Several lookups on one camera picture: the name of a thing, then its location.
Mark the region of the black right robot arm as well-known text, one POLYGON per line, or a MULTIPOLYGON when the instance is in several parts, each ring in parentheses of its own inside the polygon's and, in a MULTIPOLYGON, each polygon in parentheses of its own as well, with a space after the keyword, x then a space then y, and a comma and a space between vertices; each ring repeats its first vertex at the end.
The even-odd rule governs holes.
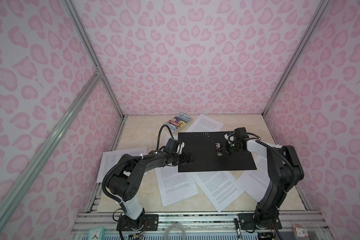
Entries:
POLYGON ((263 142, 258 135, 247 132, 245 128, 237 128, 224 137, 225 146, 219 151, 231 156, 239 152, 250 152, 267 160, 270 182, 249 223, 254 230, 275 228, 280 206, 289 191, 304 178, 304 170, 295 148, 263 142))

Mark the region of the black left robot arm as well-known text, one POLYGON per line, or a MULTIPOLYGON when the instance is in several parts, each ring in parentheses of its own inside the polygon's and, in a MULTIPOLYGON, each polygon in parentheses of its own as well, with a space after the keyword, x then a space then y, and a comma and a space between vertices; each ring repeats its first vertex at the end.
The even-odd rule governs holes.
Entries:
POLYGON ((146 172, 156 168, 188 165, 195 160, 192 153, 184 151, 185 143, 182 141, 170 138, 166 145, 160 146, 160 136, 164 128, 169 127, 161 126, 155 150, 141 156, 122 155, 119 162, 111 167, 103 178, 103 193, 116 201, 123 211, 115 220, 119 233, 127 230, 144 231, 148 227, 145 209, 137 197, 146 172))

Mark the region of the white and black folder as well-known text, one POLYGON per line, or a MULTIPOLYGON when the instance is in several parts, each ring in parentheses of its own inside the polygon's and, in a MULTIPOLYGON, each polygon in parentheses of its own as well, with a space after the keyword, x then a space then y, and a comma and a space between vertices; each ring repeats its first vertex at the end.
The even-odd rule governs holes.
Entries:
POLYGON ((190 152, 195 160, 180 165, 180 173, 213 171, 256 170, 253 156, 248 151, 227 152, 225 135, 229 132, 191 132, 179 133, 178 139, 185 143, 183 150, 190 152))

